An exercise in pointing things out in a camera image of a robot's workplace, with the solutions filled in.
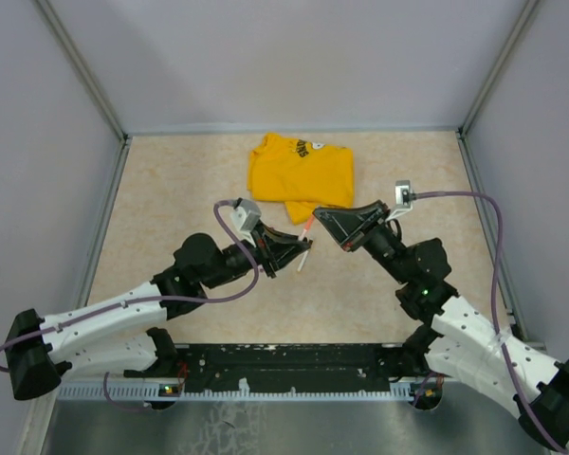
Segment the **thin white yellow-end pen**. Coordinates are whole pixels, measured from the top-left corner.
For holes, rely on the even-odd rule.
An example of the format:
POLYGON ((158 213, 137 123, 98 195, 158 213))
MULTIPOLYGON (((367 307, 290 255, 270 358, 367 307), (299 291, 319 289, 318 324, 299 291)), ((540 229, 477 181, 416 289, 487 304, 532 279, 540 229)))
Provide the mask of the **thin white yellow-end pen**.
POLYGON ((302 272, 303 267, 304 267, 304 265, 305 265, 305 263, 306 263, 306 261, 307 261, 308 255, 309 255, 309 250, 308 250, 308 251, 305 251, 305 253, 302 255, 302 258, 301 258, 301 260, 300 260, 300 262, 299 262, 299 264, 298 264, 298 267, 297 267, 297 272, 298 272, 298 273, 302 272))

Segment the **orange pink highlighter pen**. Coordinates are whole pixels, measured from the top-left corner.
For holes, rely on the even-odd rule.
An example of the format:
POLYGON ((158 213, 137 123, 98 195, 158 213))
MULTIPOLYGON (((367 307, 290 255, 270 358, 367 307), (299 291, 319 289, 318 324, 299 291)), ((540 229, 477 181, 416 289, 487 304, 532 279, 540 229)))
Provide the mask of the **orange pink highlighter pen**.
POLYGON ((310 240, 311 240, 311 238, 310 238, 310 236, 309 236, 309 231, 310 231, 310 229, 311 229, 311 227, 312 227, 313 222, 314 222, 314 216, 311 215, 311 216, 307 219, 307 221, 305 222, 305 224, 304 224, 304 226, 303 226, 303 230, 302 230, 301 234, 299 235, 299 239, 300 239, 301 241, 310 241, 310 240))

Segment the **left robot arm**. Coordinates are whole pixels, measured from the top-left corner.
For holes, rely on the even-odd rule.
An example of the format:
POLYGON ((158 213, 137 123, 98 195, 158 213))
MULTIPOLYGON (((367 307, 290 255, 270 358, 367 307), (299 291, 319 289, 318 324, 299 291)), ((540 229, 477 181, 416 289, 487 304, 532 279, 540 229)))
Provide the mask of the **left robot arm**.
POLYGON ((209 289, 252 273, 275 277, 309 251, 311 240, 258 223, 247 240, 220 248, 195 233, 174 252, 174 263, 142 285, 98 304, 56 315, 18 313, 5 357, 14 399, 27 401, 77 375, 172 373, 178 353, 162 323, 210 302, 209 289))

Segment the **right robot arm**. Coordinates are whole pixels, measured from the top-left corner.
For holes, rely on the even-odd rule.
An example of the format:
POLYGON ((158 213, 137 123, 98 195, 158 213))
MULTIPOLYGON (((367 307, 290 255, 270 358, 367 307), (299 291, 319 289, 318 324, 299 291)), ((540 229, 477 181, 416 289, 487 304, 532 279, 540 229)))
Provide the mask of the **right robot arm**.
POLYGON ((569 443, 569 358, 537 351, 477 311, 446 281, 440 239, 405 246, 381 201, 356 209, 318 208, 318 222, 346 252, 366 250, 399 284, 405 313, 421 325, 407 340, 406 367, 456 379, 508 411, 540 445, 569 443))

